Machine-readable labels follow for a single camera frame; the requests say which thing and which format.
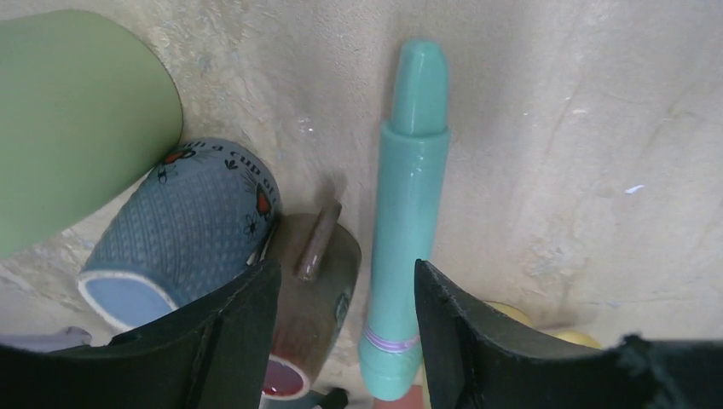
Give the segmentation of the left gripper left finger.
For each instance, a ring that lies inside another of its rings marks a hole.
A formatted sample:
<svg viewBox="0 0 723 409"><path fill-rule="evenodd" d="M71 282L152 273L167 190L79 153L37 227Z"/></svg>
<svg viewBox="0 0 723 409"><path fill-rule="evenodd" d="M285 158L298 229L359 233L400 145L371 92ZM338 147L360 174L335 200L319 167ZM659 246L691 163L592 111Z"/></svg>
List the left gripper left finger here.
<svg viewBox="0 0 723 409"><path fill-rule="evenodd" d="M256 408L281 269L261 262L222 288L102 347L1 349L4 408Z"/></svg>

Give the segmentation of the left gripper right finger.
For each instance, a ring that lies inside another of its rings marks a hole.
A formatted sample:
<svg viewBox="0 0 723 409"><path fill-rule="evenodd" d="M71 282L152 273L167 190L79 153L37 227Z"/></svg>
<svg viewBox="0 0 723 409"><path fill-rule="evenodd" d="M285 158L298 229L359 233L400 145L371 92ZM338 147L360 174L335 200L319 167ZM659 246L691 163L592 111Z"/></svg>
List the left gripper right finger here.
<svg viewBox="0 0 723 409"><path fill-rule="evenodd" d="M628 335L593 349L523 325L415 265L434 408L719 408L722 343Z"/></svg>

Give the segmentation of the brown mug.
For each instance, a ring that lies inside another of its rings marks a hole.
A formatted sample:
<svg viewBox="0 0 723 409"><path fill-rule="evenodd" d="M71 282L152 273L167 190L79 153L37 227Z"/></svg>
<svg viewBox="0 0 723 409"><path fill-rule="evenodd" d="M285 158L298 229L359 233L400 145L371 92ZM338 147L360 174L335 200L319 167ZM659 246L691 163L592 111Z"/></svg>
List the brown mug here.
<svg viewBox="0 0 723 409"><path fill-rule="evenodd" d="M362 260L354 236L338 219L342 205L328 201L316 215L283 216L265 258L281 267L281 289L263 397L305 396L344 325Z"/></svg>

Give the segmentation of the blue patterned mug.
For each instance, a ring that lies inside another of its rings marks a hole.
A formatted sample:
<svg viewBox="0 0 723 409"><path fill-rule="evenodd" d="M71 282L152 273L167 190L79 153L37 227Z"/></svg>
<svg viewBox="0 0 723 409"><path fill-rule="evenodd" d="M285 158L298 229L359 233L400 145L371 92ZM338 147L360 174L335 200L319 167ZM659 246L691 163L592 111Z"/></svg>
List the blue patterned mug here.
<svg viewBox="0 0 723 409"><path fill-rule="evenodd" d="M146 325L221 288L262 252L281 209L269 168L240 144L173 147L96 243L78 276L110 325Z"/></svg>

